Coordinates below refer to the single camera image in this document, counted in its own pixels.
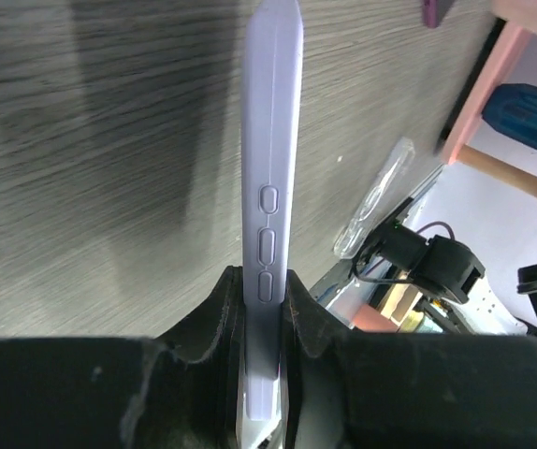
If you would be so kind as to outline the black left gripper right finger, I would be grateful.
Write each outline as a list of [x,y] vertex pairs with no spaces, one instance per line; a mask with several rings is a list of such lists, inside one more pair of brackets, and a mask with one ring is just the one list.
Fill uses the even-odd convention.
[[537,448],[537,339],[367,333],[295,273],[283,304],[288,448]]

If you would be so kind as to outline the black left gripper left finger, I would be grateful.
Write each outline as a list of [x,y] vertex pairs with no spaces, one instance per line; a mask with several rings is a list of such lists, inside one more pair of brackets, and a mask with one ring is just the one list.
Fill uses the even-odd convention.
[[156,338],[0,338],[0,448],[238,448],[241,271]]

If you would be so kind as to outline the white phone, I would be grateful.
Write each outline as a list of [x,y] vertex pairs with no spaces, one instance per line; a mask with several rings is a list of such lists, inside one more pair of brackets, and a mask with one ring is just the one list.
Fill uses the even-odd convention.
[[244,312],[243,448],[255,448],[281,420],[283,303]]

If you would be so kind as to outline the lilac phone case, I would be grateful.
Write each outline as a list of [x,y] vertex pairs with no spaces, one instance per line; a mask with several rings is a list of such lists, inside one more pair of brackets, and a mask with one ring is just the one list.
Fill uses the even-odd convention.
[[297,1],[263,1],[241,72],[246,413],[274,417],[298,146],[304,27]]

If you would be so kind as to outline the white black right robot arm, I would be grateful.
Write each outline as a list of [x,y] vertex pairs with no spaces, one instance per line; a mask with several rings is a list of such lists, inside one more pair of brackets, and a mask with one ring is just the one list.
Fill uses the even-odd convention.
[[[403,279],[373,278],[360,272],[358,263],[378,255],[406,273]],[[465,244],[436,235],[422,237],[399,221],[379,224],[352,259],[350,275],[379,285],[410,284],[424,296],[457,304],[469,301],[468,294],[485,277],[483,263]]]

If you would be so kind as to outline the clear magsafe phone case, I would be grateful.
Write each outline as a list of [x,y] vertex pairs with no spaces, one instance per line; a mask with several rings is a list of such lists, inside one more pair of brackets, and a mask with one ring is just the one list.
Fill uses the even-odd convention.
[[339,259],[352,259],[358,253],[362,243],[378,223],[380,204],[394,182],[408,170],[414,155],[414,143],[409,138],[400,138],[356,208],[349,224],[335,240],[333,253]]

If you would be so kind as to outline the purple phone black screen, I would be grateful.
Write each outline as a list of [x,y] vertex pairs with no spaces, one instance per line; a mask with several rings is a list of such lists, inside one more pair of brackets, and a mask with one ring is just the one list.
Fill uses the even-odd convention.
[[439,27],[455,2],[455,0],[422,0],[424,25],[430,29]]

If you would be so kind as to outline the pink tiered wooden shelf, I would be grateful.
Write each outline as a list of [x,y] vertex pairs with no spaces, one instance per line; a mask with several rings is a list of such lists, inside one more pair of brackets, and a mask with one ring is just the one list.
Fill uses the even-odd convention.
[[480,123],[537,151],[537,87],[506,83],[530,37],[537,36],[537,1],[493,1],[491,11],[504,21],[483,66],[443,140],[441,158],[460,162],[537,198],[537,176],[468,145]]

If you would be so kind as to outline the dark blue mug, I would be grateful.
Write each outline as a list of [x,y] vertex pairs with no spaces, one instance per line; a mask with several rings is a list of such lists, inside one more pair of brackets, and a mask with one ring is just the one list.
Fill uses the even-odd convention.
[[537,86],[497,86],[483,108],[482,118],[499,134],[537,151]]

